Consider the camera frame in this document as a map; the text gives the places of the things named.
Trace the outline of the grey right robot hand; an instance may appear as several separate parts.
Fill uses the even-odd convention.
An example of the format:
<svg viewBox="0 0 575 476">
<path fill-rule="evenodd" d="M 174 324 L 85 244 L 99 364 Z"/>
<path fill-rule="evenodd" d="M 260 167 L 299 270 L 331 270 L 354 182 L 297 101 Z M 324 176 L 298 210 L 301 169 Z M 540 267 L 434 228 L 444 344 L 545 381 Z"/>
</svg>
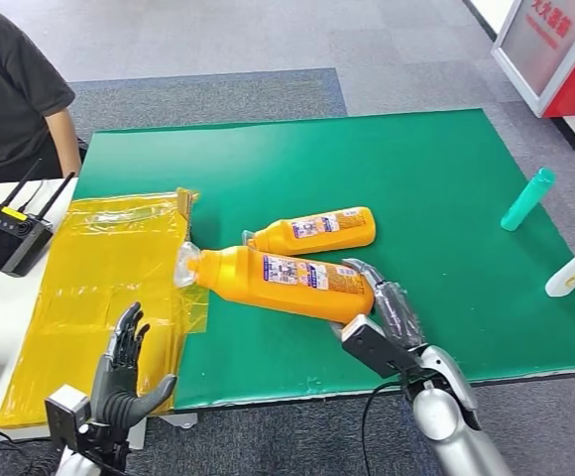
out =
<svg viewBox="0 0 575 476">
<path fill-rule="evenodd" d="M 386 279 L 376 268 L 355 258 L 342 263 L 364 277 L 373 294 L 373 308 L 380 317 L 385 335 L 405 349 L 424 345 L 425 337 L 407 293 L 398 283 Z"/>
</svg>

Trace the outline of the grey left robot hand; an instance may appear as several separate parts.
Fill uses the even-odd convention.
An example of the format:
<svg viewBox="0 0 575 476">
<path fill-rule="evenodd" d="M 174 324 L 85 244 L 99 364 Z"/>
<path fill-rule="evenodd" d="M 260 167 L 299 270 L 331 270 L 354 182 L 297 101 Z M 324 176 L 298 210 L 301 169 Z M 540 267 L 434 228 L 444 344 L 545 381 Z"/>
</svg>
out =
<svg viewBox="0 0 575 476">
<path fill-rule="evenodd" d="M 172 395 L 177 381 L 173 374 L 164 376 L 145 395 L 137 393 L 139 359 L 149 330 L 148 324 L 139 326 L 143 315 L 138 302 L 125 310 L 100 358 L 91 391 L 94 421 L 128 430 Z"/>
</svg>

